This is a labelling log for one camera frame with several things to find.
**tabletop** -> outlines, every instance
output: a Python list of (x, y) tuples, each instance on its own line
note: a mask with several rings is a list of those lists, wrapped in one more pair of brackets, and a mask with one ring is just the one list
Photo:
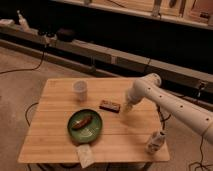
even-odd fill
[[(46, 82), (36, 113), (26, 135), (20, 163), (78, 163), (76, 145), (67, 131), (72, 114), (81, 109), (97, 111), (103, 120), (100, 137), (91, 144), (96, 163), (160, 162), (169, 160), (167, 144), (155, 154), (145, 152), (149, 136), (161, 130), (156, 105), (148, 99), (119, 114), (99, 109), (101, 100), (121, 104), (125, 91), (135, 78), (65, 78)], [(78, 80), (87, 82), (85, 102), (75, 99), (72, 87)]]

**spray bottle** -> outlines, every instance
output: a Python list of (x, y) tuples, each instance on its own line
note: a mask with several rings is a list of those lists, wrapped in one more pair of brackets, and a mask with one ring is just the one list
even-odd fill
[(18, 17), (19, 17), (19, 24), (21, 25), (24, 31), (29, 31), (30, 27), (27, 23), (27, 20), (21, 15), (20, 10), (17, 10)]
[(153, 132), (151, 137), (149, 138), (146, 144), (146, 152), (153, 155), (155, 154), (164, 144), (165, 142), (165, 132), (164, 131), (156, 131)]

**power cord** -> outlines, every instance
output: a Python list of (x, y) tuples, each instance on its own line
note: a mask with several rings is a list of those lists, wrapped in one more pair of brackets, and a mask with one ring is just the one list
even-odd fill
[(40, 66), (42, 65), (42, 63), (43, 63), (43, 61), (44, 61), (45, 49), (46, 49), (46, 45), (45, 45), (44, 50), (43, 50), (43, 52), (42, 52), (41, 60), (40, 60), (39, 64), (38, 64), (36, 67), (34, 67), (34, 68), (29, 68), (29, 69), (14, 69), (14, 70), (3, 71), (3, 72), (0, 72), (0, 75), (1, 75), (1, 74), (6, 74), (6, 73), (11, 73), (11, 72), (35, 71), (35, 70), (37, 70), (38, 68), (40, 68)]
[(148, 69), (148, 67), (149, 67), (149, 65), (150, 65), (150, 63), (151, 63), (151, 61), (152, 61), (152, 59), (150, 58), (149, 61), (148, 61), (148, 63), (147, 63), (146, 66), (144, 67), (143, 74), (146, 74), (147, 69)]
[(28, 125), (28, 126), (30, 126), (30, 122), (29, 122), (29, 120), (28, 120), (28, 112), (29, 112), (29, 110), (30, 110), (33, 106), (36, 106), (37, 104), (38, 104), (38, 102), (31, 104), (31, 105), (27, 108), (27, 110), (26, 110), (26, 112), (25, 112), (25, 119), (26, 119), (26, 122), (27, 122), (27, 125)]
[(110, 163), (107, 164), (106, 170), (105, 171), (109, 171), (110, 169)]
[(111, 2), (111, 3), (113, 3), (113, 4), (115, 4), (115, 5), (117, 5), (117, 6), (119, 6), (119, 7), (126, 8), (125, 6), (123, 6), (123, 5), (121, 5), (121, 4), (117, 3), (117, 2), (115, 2), (115, 1), (113, 1), (113, 0), (107, 0), (107, 1), (109, 1), (109, 2)]
[(162, 123), (162, 129), (165, 130), (166, 127), (166, 121), (169, 120), (171, 118), (171, 114), (169, 114), (169, 116), (167, 116), (166, 118), (164, 117), (163, 113), (161, 112), (161, 107), (157, 105), (157, 112), (160, 115), (160, 122)]
[[(28, 120), (28, 112), (29, 112), (29, 110), (30, 110), (33, 106), (36, 106), (37, 104), (38, 104), (38, 102), (31, 104), (31, 105), (27, 108), (27, 110), (25, 111), (25, 119), (26, 119), (26, 122), (27, 122), (27, 125), (28, 125), (28, 126), (30, 126), (30, 122), (29, 122), (29, 120)], [(42, 166), (41, 164), (36, 164), (36, 165), (37, 165), (38, 168), (41, 169), (42, 171), (46, 171), (46, 169), (43, 168), (43, 166)], [(29, 171), (32, 171), (30, 164), (27, 164), (27, 167), (28, 167), (28, 170), (29, 170)]]
[(30, 164), (27, 164), (27, 168), (29, 171), (32, 171)]
[(61, 167), (64, 168), (64, 169), (73, 169), (73, 168), (77, 167), (78, 165), (79, 165), (78, 163), (76, 163), (76, 164), (71, 164), (71, 165), (65, 165), (65, 164), (63, 164), (63, 163), (60, 163), (60, 164), (59, 164), (59, 166), (61, 166)]
[(201, 160), (200, 160), (200, 162), (193, 162), (193, 163), (190, 163), (189, 166), (188, 166), (188, 167), (189, 167), (189, 171), (191, 171), (192, 166), (196, 166), (196, 165), (197, 165), (197, 166), (194, 168), (194, 171), (196, 171), (196, 170), (199, 169), (199, 168), (200, 168), (202, 171), (204, 171), (204, 169), (207, 170), (207, 171), (211, 171), (211, 169), (209, 169), (209, 167), (212, 167), (213, 164), (207, 164), (207, 165), (204, 165), (204, 164), (203, 164), (203, 158), (204, 158), (204, 156), (203, 156), (202, 147), (203, 147), (204, 135), (205, 135), (205, 134), (202, 135), (202, 137), (201, 137), (201, 142), (200, 142)]

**paper cup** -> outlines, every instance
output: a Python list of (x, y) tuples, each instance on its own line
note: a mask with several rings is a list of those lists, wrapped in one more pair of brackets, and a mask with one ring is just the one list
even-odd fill
[(87, 83), (85, 81), (77, 81), (73, 85), (73, 92), (76, 94), (78, 101), (87, 99)]

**green plate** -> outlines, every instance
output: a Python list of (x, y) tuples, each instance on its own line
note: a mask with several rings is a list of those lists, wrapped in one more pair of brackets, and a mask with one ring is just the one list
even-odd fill
[[(92, 115), (92, 121), (90, 123), (78, 130), (72, 129), (74, 124), (78, 123), (87, 115)], [(75, 112), (71, 116), (67, 125), (67, 129), (75, 142), (90, 143), (94, 141), (100, 134), (102, 129), (102, 119), (96, 111), (91, 109), (83, 109)]]

